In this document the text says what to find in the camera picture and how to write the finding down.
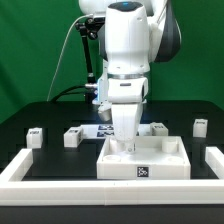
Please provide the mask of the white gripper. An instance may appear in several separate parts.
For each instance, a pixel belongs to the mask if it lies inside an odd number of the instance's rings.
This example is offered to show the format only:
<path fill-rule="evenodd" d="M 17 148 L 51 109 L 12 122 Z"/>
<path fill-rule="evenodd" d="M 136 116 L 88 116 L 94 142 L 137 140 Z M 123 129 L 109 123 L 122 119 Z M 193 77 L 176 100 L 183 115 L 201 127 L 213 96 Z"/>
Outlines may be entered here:
<path fill-rule="evenodd" d="M 107 99 L 101 104 L 111 105 L 110 120 L 115 139 L 125 143 L 125 151 L 128 153 L 135 152 L 134 139 L 148 89 L 148 79 L 144 74 L 108 75 Z"/>

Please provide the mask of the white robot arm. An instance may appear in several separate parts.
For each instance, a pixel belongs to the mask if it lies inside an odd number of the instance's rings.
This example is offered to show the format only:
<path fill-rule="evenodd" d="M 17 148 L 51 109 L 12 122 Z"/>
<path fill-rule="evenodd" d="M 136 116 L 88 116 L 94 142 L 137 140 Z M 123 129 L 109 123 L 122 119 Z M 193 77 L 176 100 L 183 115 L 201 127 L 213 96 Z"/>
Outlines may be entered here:
<path fill-rule="evenodd" d="M 99 116 L 113 123 L 116 146 L 132 153 L 150 64 L 167 62 L 180 49 L 171 0 L 79 0 L 79 7 L 101 26 L 97 33 L 104 69 L 94 101 Z"/>

